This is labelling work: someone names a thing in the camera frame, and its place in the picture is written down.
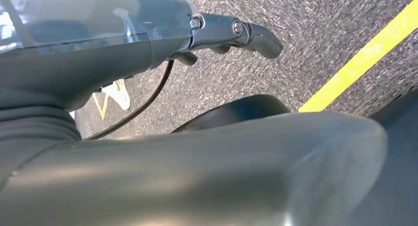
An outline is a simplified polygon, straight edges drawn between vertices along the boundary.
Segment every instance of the black cable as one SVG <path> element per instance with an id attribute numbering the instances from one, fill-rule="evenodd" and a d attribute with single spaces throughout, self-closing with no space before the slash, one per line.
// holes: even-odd
<path id="1" fill-rule="evenodd" d="M 157 98 L 157 96 L 160 94 L 162 89 L 164 88 L 164 85 L 166 84 L 171 70 L 173 68 L 174 60 L 169 60 L 166 66 L 166 69 L 164 70 L 163 75 L 160 78 L 160 81 L 158 82 L 158 85 L 154 88 L 154 90 L 151 92 L 151 94 L 148 96 L 148 98 L 139 106 L 137 109 L 135 109 L 132 113 L 128 114 L 125 118 L 119 120 L 116 124 L 106 128 L 103 131 L 100 131 L 90 137 L 87 137 L 87 140 L 94 140 L 94 139 L 100 139 L 102 137 L 105 137 L 112 132 L 118 130 L 128 122 L 130 122 L 132 119 L 134 119 L 136 116 L 138 116 L 140 113 L 142 113 L 144 110 L 148 108 L 148 106 Z"/>

